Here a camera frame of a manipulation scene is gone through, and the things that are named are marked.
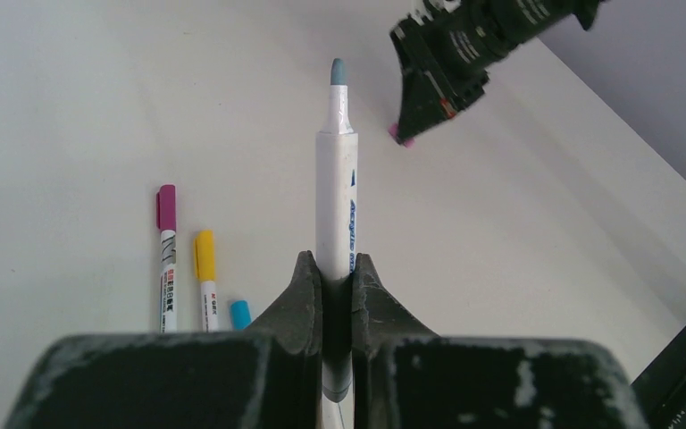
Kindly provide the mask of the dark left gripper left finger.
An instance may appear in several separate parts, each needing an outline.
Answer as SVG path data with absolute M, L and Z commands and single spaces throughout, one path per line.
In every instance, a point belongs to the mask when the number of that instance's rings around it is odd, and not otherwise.
M 322 291 L 311 252 L 247 328 L 85 334 L 37 361 L 9 428 L 315 428 Z

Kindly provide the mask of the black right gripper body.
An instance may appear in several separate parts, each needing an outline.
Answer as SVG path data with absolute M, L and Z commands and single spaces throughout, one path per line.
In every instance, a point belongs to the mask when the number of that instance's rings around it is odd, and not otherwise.
M 436 12 L 420 21 L 410 15 L 389 37 L 400 67 L 439 67 L 446 73 L 455 93 L 455 116 L 484 95 L 491 64 L 491 13 Z

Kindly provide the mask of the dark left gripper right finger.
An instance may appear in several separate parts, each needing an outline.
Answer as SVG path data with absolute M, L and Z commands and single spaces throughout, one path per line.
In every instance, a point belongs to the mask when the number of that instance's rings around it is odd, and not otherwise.
M 382 285 L 352 275 L 357 428 L 644 428 L 621 365 L 573 339 L 440 336 Z

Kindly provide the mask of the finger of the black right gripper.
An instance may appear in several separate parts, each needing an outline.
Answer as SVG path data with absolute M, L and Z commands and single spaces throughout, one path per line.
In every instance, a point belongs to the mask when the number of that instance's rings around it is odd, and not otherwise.
M 456 115 L 455 93 L 439 67 L 419 69 L 413 64 L 402 64 L 400 71 L 402 90 L 396 142 L 409 146 L 416 136 Z

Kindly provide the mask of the blue pen cap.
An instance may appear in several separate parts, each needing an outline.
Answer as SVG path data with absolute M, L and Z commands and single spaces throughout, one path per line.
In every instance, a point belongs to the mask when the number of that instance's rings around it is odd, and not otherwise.
M 241 331 L 252 323 L 250 307 L 245 300 L 234 300 L 230 303 L 230 322 L 234 331 Z

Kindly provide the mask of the grey white pen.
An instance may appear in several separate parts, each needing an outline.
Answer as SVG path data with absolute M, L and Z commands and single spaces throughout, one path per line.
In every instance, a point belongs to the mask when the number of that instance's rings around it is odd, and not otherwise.
M 330 68 L 329 110 L 315 141 L 315 250 L 322 280 L 321 427 L 343 428 L 353 381 L 349 277 L 356 268 L 358 134 L 349 119 L 346 67 Z

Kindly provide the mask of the yellow pen cap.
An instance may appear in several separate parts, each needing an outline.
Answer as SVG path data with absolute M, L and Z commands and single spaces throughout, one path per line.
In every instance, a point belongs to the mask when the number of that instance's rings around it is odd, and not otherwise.
M 199 282 L 216 281 L 216 258 L 213 232 L 200 231 L 194 240 L 195 276 Z

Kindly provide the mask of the green white pen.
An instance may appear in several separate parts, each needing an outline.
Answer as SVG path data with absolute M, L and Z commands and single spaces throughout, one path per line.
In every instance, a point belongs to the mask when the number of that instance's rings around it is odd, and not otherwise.
M 160 232 L 160 332 L 175 332 L 177 329 L 176 304 L 176 232 Z

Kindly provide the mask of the magenta pen cap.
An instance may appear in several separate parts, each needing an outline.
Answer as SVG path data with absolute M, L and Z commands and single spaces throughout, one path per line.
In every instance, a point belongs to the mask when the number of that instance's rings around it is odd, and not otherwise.
M 164 184 L 156 192 L 156 225 L 159 231 L 176 231 L 176 187 Z

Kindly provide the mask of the brown white pen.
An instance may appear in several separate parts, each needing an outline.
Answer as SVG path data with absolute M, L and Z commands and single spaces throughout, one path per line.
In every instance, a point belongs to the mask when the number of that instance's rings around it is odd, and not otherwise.
M 219 329 L 216 282 L 200 282 L 202 328 L 205 332 L 216 332 Z

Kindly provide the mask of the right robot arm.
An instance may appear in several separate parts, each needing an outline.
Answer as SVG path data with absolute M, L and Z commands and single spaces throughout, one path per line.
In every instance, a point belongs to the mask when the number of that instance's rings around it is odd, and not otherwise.
M 590 29 L 599 7 L 582 0 L 423 1 L 389 33 L 402 75 L 391 136 L 410 146 L 483 97 L 492 64 L 569 16 Z

